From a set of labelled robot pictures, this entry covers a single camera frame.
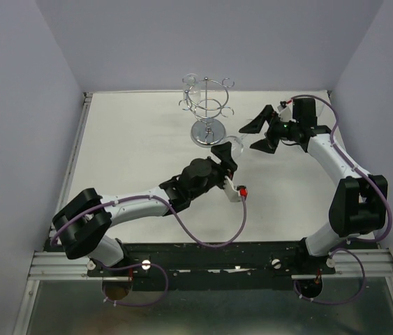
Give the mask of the etched front wine glass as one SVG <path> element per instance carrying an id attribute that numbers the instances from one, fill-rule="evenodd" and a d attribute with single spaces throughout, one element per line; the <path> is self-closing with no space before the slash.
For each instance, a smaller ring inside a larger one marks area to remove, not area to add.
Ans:
<path id="1" fill-rule="evenodd" d="M 314 98 L 314 100 L 316 101 L 316 116 L 317 118 L 320 118 L 325 104 L 323 103 L 323 100 L 319 97 Z"/>

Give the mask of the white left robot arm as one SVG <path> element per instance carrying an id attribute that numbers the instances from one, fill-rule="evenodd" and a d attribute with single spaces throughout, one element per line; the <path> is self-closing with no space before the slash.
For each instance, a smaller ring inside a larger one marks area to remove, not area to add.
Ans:
<path id="1" fill-rule="evenodd" d="M 146 217 L 163 217 L 188 209 L 194 199 L 213 187 L 223 189 L 232 202 L 241 199 L 232 178 L 237 164 L 230 142 L 211 148 L 212 156 L 196 158 L 180 174 L 141 193 L 99 195 L 94 188 L 78 193 L 52 219 L 56 230 L 51 246 L 61 245 L 70 260 L 88 257 L 113 276 L 127 269 L 127 252 L 118 239 L 107 236 L 112 226 Z"/>

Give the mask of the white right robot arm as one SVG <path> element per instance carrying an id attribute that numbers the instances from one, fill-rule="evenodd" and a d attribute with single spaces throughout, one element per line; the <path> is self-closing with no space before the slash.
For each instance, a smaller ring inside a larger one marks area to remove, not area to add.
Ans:
<path id="1" fill-rule="evenodd" d="M 320 256 L 347 242 L 367 243 L 366 235 L 375 231 L 382 233 L 372 242 L 383 240 L 393 221 L 387 179 L 362 168 L 342 148 L 335 136 L 337 125 L 318 124 L 318 102 L 332 106 L 318 96 L 300 94 L 282 101 L 278 108 L 266 105 L 239 129 L 242 134 L 256 134 L 267 125 L 264 138 L 251 144 L 251 149 L 274 154 L 281 142 L 289 141 L 316 159 L 336 186 L 326 224 L 303 240 L 305 250 L 293 258 L 295 268 L 304 274 L 318 267 Z"/>

